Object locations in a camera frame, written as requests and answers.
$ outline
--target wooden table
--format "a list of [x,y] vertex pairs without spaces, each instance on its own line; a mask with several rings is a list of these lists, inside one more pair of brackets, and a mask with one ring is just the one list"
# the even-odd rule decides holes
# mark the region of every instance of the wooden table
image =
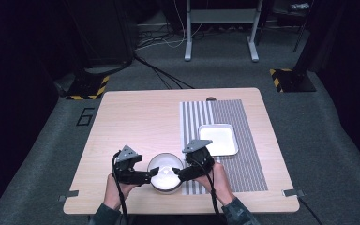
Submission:
[[[256,88],[191,89],[107,92],[84,148],[64,211],[71,215],[95,214],[104,198],[107,175],[112,172],[113,154],[129,145],[142,161],[135,169],[146,171],[155,155],[163,152],[184,158],[181,152],[179,102],[241,99],[247,114],[267,191],[235,193],[251,212],[295,212],[295,196],[285,197],[283,189],[293,189],[260,91]],[[208,194],[172,195],[157,193],[151,185],[136,187],[127,198],[130,214],[211,214]]]

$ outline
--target white bowl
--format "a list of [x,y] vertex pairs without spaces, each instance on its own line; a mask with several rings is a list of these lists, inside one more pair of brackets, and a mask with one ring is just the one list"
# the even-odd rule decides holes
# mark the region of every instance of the white bowl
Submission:
[[172,168],[182,170],[182,161],[171,153],[161,153],[151,159],[148,171],[159,167],[157,175],[151,178],[151,185],[161,194],[172,194],[181,187],[181,181]]

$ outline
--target metal tray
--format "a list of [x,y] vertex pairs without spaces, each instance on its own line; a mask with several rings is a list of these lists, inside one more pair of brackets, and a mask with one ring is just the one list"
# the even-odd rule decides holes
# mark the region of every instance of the metal tray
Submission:
[[230,156],[238,152],[233,126],[229,124],[202,125],[198,128],[200,140],[212,140],[206,145],[212,156]]

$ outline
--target black and white striped mat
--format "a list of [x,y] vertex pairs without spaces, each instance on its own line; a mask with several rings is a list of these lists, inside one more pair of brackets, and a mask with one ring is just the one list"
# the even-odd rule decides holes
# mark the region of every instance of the black and white striped mat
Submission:
[[[238,153],[233,156],[214,157],[226,168],[233,192],[264,191],[267,184],[256,147],[250,133],[242,100],[180,102],[180,128],[182,149],[193,139],[199,139],[201,125],[230,124],[238,142]],[[205,188],[195,181],[183,183],[185,195],[204,194]]]

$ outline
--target black curtain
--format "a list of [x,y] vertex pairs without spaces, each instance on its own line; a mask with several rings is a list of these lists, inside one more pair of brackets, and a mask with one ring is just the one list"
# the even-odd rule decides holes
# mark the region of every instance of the black curtain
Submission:
[[310,37],[293,70],[318,74],[360,150],[360,1],[322,1],[309,26]]
[[0,197],[57,102],[53,80],[70,72],[44,9],[0,1]]
[[318,72],[341,125],[360,150],[360,1],[348,1],[332,51]]

